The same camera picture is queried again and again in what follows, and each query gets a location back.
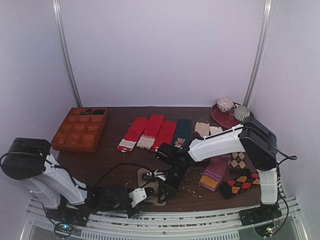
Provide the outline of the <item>tan ribbed sock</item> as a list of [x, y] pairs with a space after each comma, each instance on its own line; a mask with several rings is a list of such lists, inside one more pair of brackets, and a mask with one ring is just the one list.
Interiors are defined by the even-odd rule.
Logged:
[[144, 173], [148, 173], [149, 171], [145, 168], [140, 168], [137, 171], [137, 182], [138, 182], [138, 186], [140, 188], [153, 188], [155, 191], [155, 195], [150, 196], [149, 198], [146, 199], [146, 202], [152, 203], [153, 206], [157, 206], [157, 207], [163, 207], [166, 205], [166, 202], [163, 203], [158, 203], [158, 190], [159, 190], [159, 183], [157, 180], [153, 181], [153, 182], [149, 182], [147, 180], [143, 180], [142, 179], [142, 175]]

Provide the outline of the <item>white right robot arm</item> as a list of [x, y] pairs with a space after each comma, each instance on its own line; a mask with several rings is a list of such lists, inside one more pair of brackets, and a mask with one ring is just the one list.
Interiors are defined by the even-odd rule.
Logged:
[[180, 147], [162, 143], [155, 156], [170, 165], [170, 169], [158, 186], [159, 204], [172, 198], [192, 163], [229, 155], [246, 153], [260, 179], [261, 198], [256, 210], [259, 220], [266, 221], [276, 212], [278, 203], [278, 160], [276, 135], [254, 117], [220, 133], [195, 137]]

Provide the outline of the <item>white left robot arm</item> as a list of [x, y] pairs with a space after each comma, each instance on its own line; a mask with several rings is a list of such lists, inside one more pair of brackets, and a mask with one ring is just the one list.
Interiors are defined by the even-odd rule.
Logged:
[[17, 137], [0, 158], [0, 168], [23, 182], [53, 219], [67, 222], [97, 212], [124, 211], [133, 217], [155, 194], [152, 187], [127, 189], [122, 185], [89, 186], [75, 179], [51, 154], [45, 139]]

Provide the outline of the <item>dark green monkey sock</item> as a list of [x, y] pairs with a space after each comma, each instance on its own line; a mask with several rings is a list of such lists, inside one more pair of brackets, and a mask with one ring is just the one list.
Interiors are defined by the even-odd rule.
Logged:
[[176, 122], [176, 130], [171, 142], [173, 147], [180, 148], [184, 142], [188, 141], [191, 136], [192, 122], [188, 119], [178, 119]]

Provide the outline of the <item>red sock spotted cuff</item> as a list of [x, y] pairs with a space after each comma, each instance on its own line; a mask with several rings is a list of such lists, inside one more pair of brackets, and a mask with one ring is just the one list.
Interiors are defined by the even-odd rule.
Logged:
[[176, 128], [177, 128], [177, 124], [175, 122], [165, 120], [160, 127], [160, 130], [159, 130], [158, 135], [154, 141], [154, 144], [151, 148], [151, 151], [153, 153], [157, 152], [158, 148], [163, 143], [170, 145], [172, 143]]

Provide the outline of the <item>red sock beige cuff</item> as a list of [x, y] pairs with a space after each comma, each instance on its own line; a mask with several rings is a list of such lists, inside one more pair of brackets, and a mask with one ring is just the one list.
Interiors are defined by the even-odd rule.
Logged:
[[151, 115], [149, 123], [136, 144], [139, 148], [147, 150], [152, 148], [164, 119], [165, 116], [162, 114]]

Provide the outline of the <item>beige brown striped sock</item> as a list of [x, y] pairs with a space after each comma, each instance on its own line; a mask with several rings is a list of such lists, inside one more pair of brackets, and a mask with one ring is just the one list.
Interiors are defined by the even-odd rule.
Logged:
[[205, 117], [198, 119], [194, 126], [194, 137], [196, 139], [208, 137], [210, 135], [210, 123]]

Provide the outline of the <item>red sock white cuff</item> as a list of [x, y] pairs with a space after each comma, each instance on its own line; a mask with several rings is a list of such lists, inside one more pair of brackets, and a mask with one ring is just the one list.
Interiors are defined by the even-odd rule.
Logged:
[[131, 152], [140, 139], [141, 135], [143, 134], [148, 123], [149, 120], [145, 117], [136, 118], [131, 124], [125, 136], [118, 144], [117, 150], [122, 153]]

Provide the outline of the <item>brown argyle sock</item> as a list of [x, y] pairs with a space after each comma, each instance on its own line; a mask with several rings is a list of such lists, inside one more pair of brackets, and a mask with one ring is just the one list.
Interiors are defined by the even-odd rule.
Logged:
[[228, 170], [231, 173], [237, 173], [247, 168], [246, 153], [233, 152], [230, 155]]

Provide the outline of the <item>red orange argyle sock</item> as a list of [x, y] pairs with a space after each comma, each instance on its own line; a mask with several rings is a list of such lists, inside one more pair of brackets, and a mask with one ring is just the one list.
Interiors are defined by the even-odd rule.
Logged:
[[260, 176], [257, 171], [243, 170], [239, 176], [223, 181], [220, 186], [220, 194], [227, 200], [236, 197], [256, 186], [260, 186]]

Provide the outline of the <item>wooden compartment tray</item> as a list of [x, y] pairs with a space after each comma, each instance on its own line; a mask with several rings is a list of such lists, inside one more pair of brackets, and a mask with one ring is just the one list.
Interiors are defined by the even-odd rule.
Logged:
[[[82, 111], [92, 109], [91, 115]], [[65, 152], [94, 153], [109, 115], [107, 107], [73, 107], [61, 123], [51, 146]]]

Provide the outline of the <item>white patterned bowl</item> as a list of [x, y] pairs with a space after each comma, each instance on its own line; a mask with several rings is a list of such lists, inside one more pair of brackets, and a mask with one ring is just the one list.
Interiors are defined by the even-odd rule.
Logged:
[[216, 104], [222, 112], [228, 112], [234, 107], [234, 102], [224, 97], [217, 99]]

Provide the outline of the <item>grey striped mug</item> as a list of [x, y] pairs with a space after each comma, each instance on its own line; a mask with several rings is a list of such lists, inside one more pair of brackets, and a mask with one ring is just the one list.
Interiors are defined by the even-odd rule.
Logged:
[[236, 104], [234, 107], [234, 118], [240, 122], [243, 122], [245, 118], [251, 115], [251, 110], [245, 105]]

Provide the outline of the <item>striped rolled sock in tray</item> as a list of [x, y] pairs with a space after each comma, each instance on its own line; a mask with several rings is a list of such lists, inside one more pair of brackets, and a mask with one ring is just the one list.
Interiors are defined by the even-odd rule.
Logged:
[[88, 115], [91, 115], [93, 112], [93, 110], [91, 108], [88, 108], [88, 109], [84, 109], [81, 114], [82, 115], [85, 115], [85, 116], [88, 116]]

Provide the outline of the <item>left aluminium frame post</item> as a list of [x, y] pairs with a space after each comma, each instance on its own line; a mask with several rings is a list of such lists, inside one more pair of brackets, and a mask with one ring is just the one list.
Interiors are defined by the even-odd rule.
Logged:
[[83, 104], [82, 104], [80, 93], [77, 87], [74, 71], [72, 68], [71, 58], [68, 51], [67, 39], [65, 35], [64, 23], [63, 23], [62, 12], [61, 12], [61, 3], [59, 0], [53, 0], [52, 5], [53, 5], [54, 17], [55, 17], [55, 21], [58, 29], [60, 45], [62, 49], [63, 62], [66, 69], [68, 81], [70, 83], [72, 95], [75, 99], [76, 105], [77, 107], [81, 108], [83, 107]]

